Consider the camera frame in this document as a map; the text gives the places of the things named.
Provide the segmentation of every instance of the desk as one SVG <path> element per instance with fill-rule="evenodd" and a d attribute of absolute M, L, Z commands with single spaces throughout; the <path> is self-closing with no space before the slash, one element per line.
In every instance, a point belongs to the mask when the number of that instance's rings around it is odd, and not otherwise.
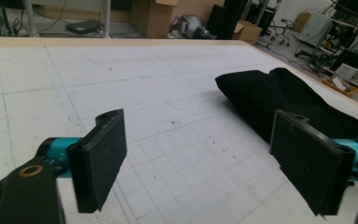
<path fill-rule="evenodd" d="M 353 223 L 358 185 L 339 216 L 315 217 L 233 111 L 214 78 L 284 66 L 334 107 L 358 104 L 240 41 L 0 38 L 0 179 L 52 136 L 83 136 L 124 108 L 128 157 L 101 213 L 68 223 Z"/>

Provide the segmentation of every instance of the wall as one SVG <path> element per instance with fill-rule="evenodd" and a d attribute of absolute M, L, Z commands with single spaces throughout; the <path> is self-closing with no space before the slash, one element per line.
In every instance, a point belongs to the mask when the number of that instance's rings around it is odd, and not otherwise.
<path fill-rule="evenodd" d="M 172 19 L 185 14 L 198 16 L 202 23 L 207 23 L 214 4 L 224 5 L 225 0 L 180 0 L 179 6 L 173 9 Z"/>
<path fill-rule="evenodd" d="M 270 0 L 271 4 L 276 3 L 276 0 Z M 331 2 L 328 0 L 282 0 L 281 5 L 275 14 L 275 24 L 283 25 L 281 19 L 295 21 L 296 17 L 301 12 L 322 12 Z"/>

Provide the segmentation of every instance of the chair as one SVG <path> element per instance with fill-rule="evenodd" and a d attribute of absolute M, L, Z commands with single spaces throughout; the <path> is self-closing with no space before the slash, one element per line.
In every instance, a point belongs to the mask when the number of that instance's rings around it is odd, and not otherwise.
<path fill-rule="evenodd" d="M 290 38 L 286 35 L 287 29 L 290 29 L 295 23 L 292 21 L 289 21 L 287 19 L 281 19 L 282 22 L 286 23 L 286 25 L 283 27 L 283 30 L 280 34 L 278 34 L 278 31 L 275 28 L 275 34 L 271 37 L 271 41 L 275 40 L 276 37 L 281 38 L 281 42 L 279 42 L 280 45 L 284 44 L 285 40 L 287 39 L 286 46 L 290 46 Z"/>
<path fill-rule="evenodd" d="M 109 24 L 110 24 L 110 4 L 111 0 L 24 0 L 24 5 L 27 11 L 28 22 L 30 25 L 30 36 L 38 36 L 34 25 L 34 10 L 32 5 L 40 6 L 54 6 L 62 7 L 65 4 L 65 8 L 82 9 L 99 11 L 104 14 L 103 23 L 103 37 L 109 38 Z"/>

